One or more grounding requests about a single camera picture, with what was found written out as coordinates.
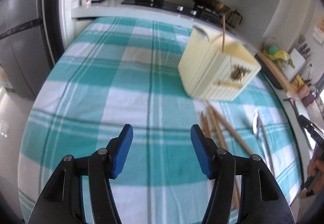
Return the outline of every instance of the person's hand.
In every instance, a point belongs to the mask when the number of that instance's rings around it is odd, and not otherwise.
[[[320,179],[316,182],[316,184],[313,187],[314,194],[319,193],[320,190],[322,189],[322,186],[324,185],[324,161],[316,158],[316,156],[315,156],[316,149],[317,149],[317,146],[315,147],[313,157],[310,160],[309,165],[307,166],[307,176],[315,176],[316,175],[316,170],[315,170],[316,167],[323,173],[321,175]]]

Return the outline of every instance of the blue gripper pad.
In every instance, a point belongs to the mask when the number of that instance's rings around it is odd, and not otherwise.
[[[116,178],[123,170],[124,164],[128,155],[129,148],[133,141],[133,127],[130,124],[125,124],[124,128],[117,137],[117,142],[114,146],[113,169],[112,176]]]
[[[195,149],[196,156],[200,164],[200,168],[202,172],[207,176],[207,178],[211,179],[212,170],[210,164],[214,157],[214,153],[198,124],[194,124],[191,127],[190,135],[193,148]]]

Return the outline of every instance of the chopstick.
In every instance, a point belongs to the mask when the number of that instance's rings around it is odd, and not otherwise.
[[[218,140],[219,140],[219,145],[221,146],[221,148],[224,148],[225,150],[228,150],[228,147],[227,147],[227,144],[225,142],[222,130],[221,130],[221,128],[219,126],[219,123],[217,121],[217,118],[214,116],[213,110],[212,110],[212,108],[210,106],[208,106],[208,112],[209,112],[210,118],[212,119],[213,126],[215,128],[216,135],[217,135]]]
[[[208,107],[210,107],[213,113],[216,115],[216,118],[224,125],[224,127],[231,133],[231,135],[239,142],[239,144],[243,147],[243,149],[249,154],[253,155],[254,152],[247,145],[247,143],[242,139],[242,137],[238,134],[238,132],[226,121],[226,119],[216,111],[216,109],[208,103]]]
[[[209,129],[209,125],[208,125],[208,121],[207,121],[207,117],[204,115],[203,112],[200,113],[200,117],[201,117],[202,125],[204,127],[205,137],[212,138],[212,135],[211,135],[210,129]]]
[[[209,115],[210,115],[210,117],[212,119],[214,128],[216,130],[216,135],[218,137],[219,144],[220,144],[221,148],[224,148],[225,150],[228,151],[228,147],[227,147],[227,144],[225,142],[223,132],[222,132],[220,126],[219,126],[218,120],[217,120],[216,116],[214,115],[213,109],[211,108],[211,106],[208,106],[208,112],[209,112]],[[238,180],[237,180],[236,177],[235,177],[235,180],[234,180],[233,207],[236,208],[236,209],[240,208],[240,192],[239,192]]]
[[[222,52],[224,52],[224,47],[225,47],[225,16],[223,15],[223,44],[222,44]]]

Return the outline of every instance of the plastic bag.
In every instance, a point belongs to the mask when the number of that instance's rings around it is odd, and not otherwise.
[[[265,44],[263,46],[263,49],[266,51],[269,51],[269,48],[272,46],[277,47],[278,50],[282,50],[282,47],[280,45],[277,35],[270,35],[269,37],[267,37]]]

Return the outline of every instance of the wok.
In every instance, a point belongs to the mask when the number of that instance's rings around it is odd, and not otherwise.
[[[225,14],[230,10],[230,8],[220,0],[193,0],[193,2],[198,6],[203,6],[219,14]]]

